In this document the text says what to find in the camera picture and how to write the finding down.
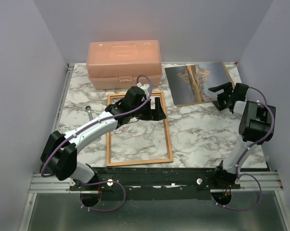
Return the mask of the landscape photo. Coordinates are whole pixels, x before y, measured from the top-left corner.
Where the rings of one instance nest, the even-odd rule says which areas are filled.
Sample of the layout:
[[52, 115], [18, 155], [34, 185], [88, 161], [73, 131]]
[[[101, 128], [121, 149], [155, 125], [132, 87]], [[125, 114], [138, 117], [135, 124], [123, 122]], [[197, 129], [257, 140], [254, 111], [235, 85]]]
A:
[[230, 82], [235, 86], [224, 63], [198, 63], [165, 68], [165, 74], [176, 106], [211, 103], [224, 92], [209, 91]]

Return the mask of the orange wooden picture frame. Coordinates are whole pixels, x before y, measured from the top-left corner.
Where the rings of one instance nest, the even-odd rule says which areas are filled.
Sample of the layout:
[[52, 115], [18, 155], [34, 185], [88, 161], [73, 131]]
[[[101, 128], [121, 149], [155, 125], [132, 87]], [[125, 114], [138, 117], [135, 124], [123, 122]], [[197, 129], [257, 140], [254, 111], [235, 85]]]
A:
[[[107, 103], [111, 104], [113, 99], [121, 99], [124, 97], [124, 93], [114, 93], [109, 94], [107, 98]], [[160, 97], [161, 106], [165, 114], [167, 115], [167, 110], [165, 106], [164, 100], [164, 92], [163, 91], [154, 91], [152, 96]], [[170, 131], [168, 120], [164, 119], [164, 133], [165, 133], [165, 141], [167, 147], [168, 158], [166, 159], [152, 159], [152, 160], [137, 160], [137, 161], [127, 161], [127, 162], [111, 162], [111, 133], [108, 132], [106, 134], [106, 166], [107, 167], [121, 167], [121, 166], [133, 166], [133, 165], [147, 165], [147, 164], [162, 164], [162, 163], [171, 163], [173, 162], [173, 151], [171, 145]]]

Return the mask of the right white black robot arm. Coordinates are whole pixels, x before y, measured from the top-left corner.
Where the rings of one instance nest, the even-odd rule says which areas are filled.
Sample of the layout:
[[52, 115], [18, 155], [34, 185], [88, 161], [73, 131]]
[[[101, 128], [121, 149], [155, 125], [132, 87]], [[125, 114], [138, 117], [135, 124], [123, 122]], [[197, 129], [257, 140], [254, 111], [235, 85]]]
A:
[[212, 184], [219, 189], [233, 185], [252, 151], [270, 141], [274, 134], [276, 108], [268, 105], [265, 97], [263, 103], [246, 100], [249, 89], [255, 88], [242, 83], [232, 86], [231, 82], [208, 89], [220, 92], [214, 102], [218, 110], [227, 108], [231, 113], [241, 115], [236, 145], [229, 156], [215, 168], [212, 176]]

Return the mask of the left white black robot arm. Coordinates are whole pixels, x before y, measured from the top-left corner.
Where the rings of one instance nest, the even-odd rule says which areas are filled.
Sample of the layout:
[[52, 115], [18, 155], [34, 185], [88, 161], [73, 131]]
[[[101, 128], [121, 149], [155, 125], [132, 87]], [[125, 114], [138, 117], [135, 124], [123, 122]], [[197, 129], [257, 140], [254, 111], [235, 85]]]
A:
[[64, 134], [54, 131], [48, 138], [41, 155], [43, 177], [55, 176], [62, 181], [67, 178], [80, 181], [87, 190], [93, 190], [98, 183], [95, 171], [88, 164], [77, 161], [77, 155], [98, 137], [128, 124], [131, 119], [161, 121], [166, 119], [158, 97], [155, 108], [151, 108], [151, 94], [133, 86], [124, 98], [106, 109], [95, 119]]

